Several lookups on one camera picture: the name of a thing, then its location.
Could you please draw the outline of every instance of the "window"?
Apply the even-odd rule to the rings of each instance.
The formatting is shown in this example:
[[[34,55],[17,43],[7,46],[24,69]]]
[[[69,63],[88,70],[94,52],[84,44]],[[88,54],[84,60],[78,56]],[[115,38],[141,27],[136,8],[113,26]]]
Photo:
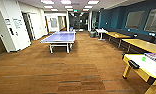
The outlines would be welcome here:
[[[144,30],[156,32],[156,9],[150,11]]]
[[[128,14],[126,28],[139,29],[144,11],[130,12]]]

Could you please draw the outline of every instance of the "trash can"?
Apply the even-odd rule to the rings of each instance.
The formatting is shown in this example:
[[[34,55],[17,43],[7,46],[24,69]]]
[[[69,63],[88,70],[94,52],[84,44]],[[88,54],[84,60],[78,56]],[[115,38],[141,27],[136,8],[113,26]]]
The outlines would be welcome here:
[[[90,31],[89,35],[91,38],[95,38],[96,37],[96,32],[95,31]]]

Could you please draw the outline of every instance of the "doorway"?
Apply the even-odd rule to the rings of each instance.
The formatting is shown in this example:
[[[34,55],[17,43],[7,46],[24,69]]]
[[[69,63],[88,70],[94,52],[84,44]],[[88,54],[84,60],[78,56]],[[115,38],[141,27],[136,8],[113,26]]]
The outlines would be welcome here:
[[[25,26],[26,26],[26,29],[27,29],[30,41],[31,40],[35,40],[33,27],[32,27],[32,24],[31,24],[30,15],[27,14],[27,13],[22,13],[22,15],[23,15],[23,19],[24,19],[24,22],[25,22]]]
[[[89,13],[69,13],[69,26],[76,31],[88,30]]]

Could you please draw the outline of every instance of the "table leg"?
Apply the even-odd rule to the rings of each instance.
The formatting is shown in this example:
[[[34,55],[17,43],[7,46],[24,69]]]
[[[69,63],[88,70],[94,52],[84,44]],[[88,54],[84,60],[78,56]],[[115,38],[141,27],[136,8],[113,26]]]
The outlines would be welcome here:
[[[50,48],[50,52],[53,53],[51,44],[49,45],[49,48]]]
[[[70,43],[70,50],[72,49],[72,44]]]
[[[67,53],[69,53],[69,43],[67,43]]]
[[[145,94],[156,94],[156,85],[151,85]]]
[[[108,41],[111,41],[111,36],[109,37],[109,40]]]
[[[121,39],[119,40],[119,45],[118,45],[118,48],[121,46]]]
[[[98,40],[105,40],[105,39],[102,39],[102,33],[101,33],[101,37],[100,37],[100,39],[98,39]]]
[[[130,44],[129,44],[129,47],[128,47],[128,50],[127,50],[127,53],[129,52],[129,50],[130,50]]]
[[[126,66],[125,71],[123,73],[123,78],[127,79],[127,76],[129,74],[129,71],[131,70],[131,67],[129,65]]]

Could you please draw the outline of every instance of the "wooden floor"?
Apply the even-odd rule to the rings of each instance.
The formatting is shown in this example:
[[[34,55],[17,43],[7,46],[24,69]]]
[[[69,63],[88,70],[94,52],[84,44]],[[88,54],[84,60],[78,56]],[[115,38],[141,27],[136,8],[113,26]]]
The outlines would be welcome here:
[[[0,55],[0,94],[144,94],[149,87],[133,71],[123,79],[122,51],[87,31],[77,32],[69,54],[65,47],[51,54],[40,40]]]

